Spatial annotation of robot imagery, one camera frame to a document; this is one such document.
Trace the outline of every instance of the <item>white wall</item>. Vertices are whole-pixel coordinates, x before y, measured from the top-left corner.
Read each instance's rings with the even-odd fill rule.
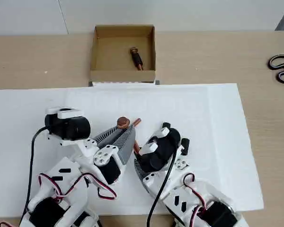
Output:
[[[0,0],[0,35],[66,33],[57,0]]]
[[[284,14],[284,0],[60,0],[60,4],[62,12],[58,0],[0,0],[0,35],[89,32],[96,24],[154,24],[157,31],[274,30]]]

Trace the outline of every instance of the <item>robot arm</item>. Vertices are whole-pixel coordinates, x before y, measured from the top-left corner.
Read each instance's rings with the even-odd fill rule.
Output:
[[[88,187],[95,185],[102,199],[116,198],[112,187],[132,153],[135,125],[121,117],[117,126],[90,138],[90,124],[81,111],[48,109],[48,139],[72,146],[75,152],[39,175],[40,190],[30,200],[20,227],[98,227],[97,214],[88,208]]]
[[[240,227],[244,218],[231,199],[209,183],[195,180],[188,146],[188,139],[180,140],[178,131],[164,123],[136,155],[134,165],[144,188],[167,207],[177,227]],[[173,168],[167,175],[170,165]]]

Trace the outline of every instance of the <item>light wood surface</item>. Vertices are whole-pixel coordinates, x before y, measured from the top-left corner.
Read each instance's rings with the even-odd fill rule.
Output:
[[[0,89],[87,86],[91,44],[92,35],[0,37]],[[265,203],[264,210],[244,213],[251,227],[284,227],[284,84],[266,67],[280,53],[284,32],[156,34],[161,84],[239,86]],[[104,227],[143,227],[145,220],[101,217]],[[155,216],[152,226],[171,222]]]

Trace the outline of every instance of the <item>black scissors handle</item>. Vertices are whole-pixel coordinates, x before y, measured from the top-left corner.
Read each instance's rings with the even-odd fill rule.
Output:
[[[284,63],[281,63],[281,64],[278,64],[278,65],[274,65],[273,62],[276,60],[276,59],[284,59],[284,54],[279,54],[279,55],[276,55],[274,57],[272,57],[268,63],[267,63],[267,66],[269,69],[271,70],[280,70],[280,69],[284,69]],[[284,76],[284,71],[281,71],[277,74],[276,76],[276,79],[283,83],[284,84],[284,79],[282,78],[282,76]]]

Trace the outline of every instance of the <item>open cardboard box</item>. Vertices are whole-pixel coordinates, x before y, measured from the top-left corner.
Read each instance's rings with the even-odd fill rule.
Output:
[[[143,71],[135,67],[130,48],[138,48]],[[152,25],[95,27],[91,82],[148,82],[155,80],[155,28]]]

